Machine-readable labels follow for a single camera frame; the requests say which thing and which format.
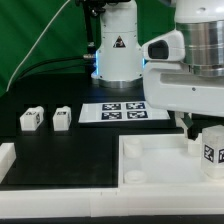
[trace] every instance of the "white box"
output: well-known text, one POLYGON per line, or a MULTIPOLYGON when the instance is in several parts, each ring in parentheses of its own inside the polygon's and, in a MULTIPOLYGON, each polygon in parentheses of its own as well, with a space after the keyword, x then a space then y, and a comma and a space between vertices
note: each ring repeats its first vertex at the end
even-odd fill
POLYGON ((36 131, 43 122, 44 109, 42 107, 29 108, 21 117, 22 131, 36 131))
POLYGON ((202 170, 214 179, 224 178, 224 126, 203 129, 202 170))
POLYGON ((58 108, 53 117, 55 131, 68 131, 71 124, 71 108, 62 107, 58 108))

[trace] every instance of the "black cable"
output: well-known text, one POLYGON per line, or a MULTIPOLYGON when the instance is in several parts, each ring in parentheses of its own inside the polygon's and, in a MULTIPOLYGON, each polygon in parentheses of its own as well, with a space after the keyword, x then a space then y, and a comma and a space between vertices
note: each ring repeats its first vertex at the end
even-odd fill
POLYGON ((46 61, 39 62, 37 64, 34 64, 27 69, 23 70, 19 75, 18 78, 23 78, 28 72, 32 71, 35 68, 38 68, 42 65, 47 65, 51 63, 56 63, 56 62, 63 62, 63 61, 72 61, 72 60, 81 60, 83 59, 83 56, 73 56, 73 57, 66 57, 66 58, 56 58, 56 59, 50 59, 46 61))
POLYGON ((50 70, 45 70, 45 71, 41 71, 41 72, 35 72, 32 73, 30 75, 39 75, 39 74, 43 74, 46 72, 55 72, 55 71, 60 71, 60 70, 65 70, 65 69, 69 69, 69 68, 76 68, 76 67, 85 67, 85 66, 92 66, 92 64, 78 64, 78 65, 72 65, 72 66, 67 66, 67 67, 63 67, 63 68, 57 68, 57 69, 50 69, 50 70))

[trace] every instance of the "warning label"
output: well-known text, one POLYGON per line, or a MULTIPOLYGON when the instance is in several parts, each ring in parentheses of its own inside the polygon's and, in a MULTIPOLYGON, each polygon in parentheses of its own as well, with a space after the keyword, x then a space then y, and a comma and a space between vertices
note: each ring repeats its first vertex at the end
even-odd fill
POLYGON ((126 48, 124 41, 122 40, 121 36, 117 38, 117 41, 114 44, 114 48, 126 48))

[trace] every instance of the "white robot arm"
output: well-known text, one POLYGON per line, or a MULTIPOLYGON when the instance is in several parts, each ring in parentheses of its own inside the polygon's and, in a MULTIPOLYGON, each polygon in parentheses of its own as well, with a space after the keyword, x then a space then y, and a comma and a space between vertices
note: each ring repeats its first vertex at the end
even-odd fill
POLYGON ((176 29, 143 46, 152 107, 224 117, 224 2, 177 0, 176 29))

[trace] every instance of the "white plastic part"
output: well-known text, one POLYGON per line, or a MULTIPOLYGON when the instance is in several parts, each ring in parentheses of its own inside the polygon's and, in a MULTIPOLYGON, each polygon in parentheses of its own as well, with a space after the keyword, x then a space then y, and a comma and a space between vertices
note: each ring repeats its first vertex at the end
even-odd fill
POLYGON ((203 129, 201 168, 214 179, 224 178, 224 126, 203 129))
POLYGON ((184 135, 120 136, 119 186, 115 189, 0 191, 0 217, 105 217, 133 215, 207 215, 224 213, 224 180, 201 170, 188 154, 184 135), (144 184, 127 184, 124 138, 141 139, 144 184))
POLYGON ((191 156, 200 157, 202 151, 202 134, 198 135, 198 138, 194 141, 188 139, 188 153, 191 156))
POLYGON ((224 79, 203 79, 181 63, 147 63, 144 95, 152 108, 224 117, 224 79))
POLYGON ((143 154, 142 143, 139 138, 124 139, 124 154, 128 158, 138 158, 143 154))
POLYGON ((124 176, 124 182, 126 184, 144 184, 146 181, 147 175, 139 170, 129 171, 124 176))
POLYGON ((205 23, 224 20, 223 0, 177 0, 176 23, 205 23))
POLYGON ((53 117, 55 131, 68 131, 72 115, 70 107, 58 108, 53 117))
POLYGON ((159 36, 142 47, 143 55, 146 60, 151 61, 181 61, 185 57, 185 45, 184 45, 184 37, 180 31, 174 30, 162 36, 159 36), (163 60, 155 60, 149 57, 148 48, 149 45, 157 42, 157 41, 165 41, 169 48, 169 56, 168 59, 163 60))
POLYGON ((0 146, 0 183, 5 178, 15 159, 14 143, 3 143, 0 146))
POLYGON ((44 118, 44 108, 29 108, 21 117, 20 124, 22 131, 36 131, 44 118))
POLYGON ((97 69, 92 78, 105 82, 138 80, 143 72, 143 57, 138 44, 136 2, 106 5, 105 9, 101 15, 102 41, 97 51, 97 69))

